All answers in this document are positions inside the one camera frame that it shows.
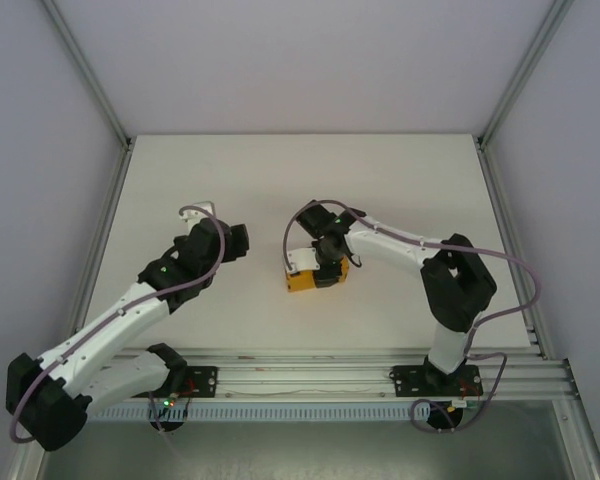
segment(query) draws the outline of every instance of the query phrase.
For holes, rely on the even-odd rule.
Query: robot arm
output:
[[[425,367],[432,384],[444,383],[464,364],[469,331],[496,292],[493,277],[477,254],[426,248],[421,236],[383,225],[365,212],[355,213],[370,226],[346,211],[336,216],[322,205],[309,207],[298,215],[297,222],[314,241],[312,248],[288,252],[288,290],[343,282],[354,256],[382,259],[420,276],[438,322]],[[416,245],[382,232],[412,239]],[[469,240],[458,234],[448,240],[427,242],[471,247]]]
[[[201,205],[213,214],[213,204]],[[164,344],[102,369],[133,338],[211,285],[212,274],[205,281],[181,288],[207,275],[218,261],[221,242],[217,226],[198,211],[183,211],[181,216],[189,234],[176,237],[173,247],[149,263],[138,275],[138,282],[106,312],[37,359],[23,353],[9,365],[6,406],[12,415],[32,384],[41,379],[24,403],[19,422],[45,450],[65,445],[89,415],[115,403],[163,386],[173,396],[182,391],[186,361]],[[245,256],[249,249],[246,227],[229,227],[222,222],[219,226],[225,245],[222,262]]]

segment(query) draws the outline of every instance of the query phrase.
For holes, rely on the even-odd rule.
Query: black mounting plate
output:
[[[393,380],[396,389],[396,397],[475,397],[482,390],[480,370],[475,365],[462,365],[455,371],[453,379],[440,388],[431,385],[424,377],[425,367],[423,365],[396,365],[391,370],[389,378]]]
[[[180,398],[214,398],[216,396],[216,386],[218,384],[218,367],[188,366],[187,373],[184,377],[184,390],[187,390],[186,385],[189,383],[189,380],[193,381],[195,389],[193,390],[193,393],[181,394]],[[162,386],[153,392],[153,395],[157,398],[166,398],[172,393],[168,390],[168,386]],[[136,398],[147,398],[148,396],[149,393],[145,392],[136,395]]]

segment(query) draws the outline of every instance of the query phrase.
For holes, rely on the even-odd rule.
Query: white wall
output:
[[[600,446],[600,0],[575,2],[494,153]]]
[[[58,0],[132,134],[481,133],[551,0]]]
[[[40,3],[0,1],[0,478],[7,365],[66,328],[118,153]]]

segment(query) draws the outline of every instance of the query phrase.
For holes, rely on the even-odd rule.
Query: yellow object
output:
[[[313,270],[302,270],[301,272],[290,274],[287,272],[287,291],[290,293],[301,292],[302,290],[310,290],[317,288],[315,271]],[[337,283],[343,283],[347,279],[349,273],[349,260],[343,258],[340,261],[340,275],[337,277]]]

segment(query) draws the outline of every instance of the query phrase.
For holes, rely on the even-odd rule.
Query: white table surface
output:
[[[211,288],[129,347],[246,351],[394,350],[431,346],[435,320],[420,278],[371,259],[343,285],[289,294],[281,239],[293,213],[335,198],[424,236],[466,235],[503,250],[469,135],[140,136],[116,211],[88,319],[117,300],[174,236],[182,205],[212,200],[246,223],[251,249],[221,266]],[[296,226],[290,248],[310,238]],[[498,284],[489,311],[517,304],[506,262],[485,258]],[[480,329],[476,347],[527,347],[521,315]]]

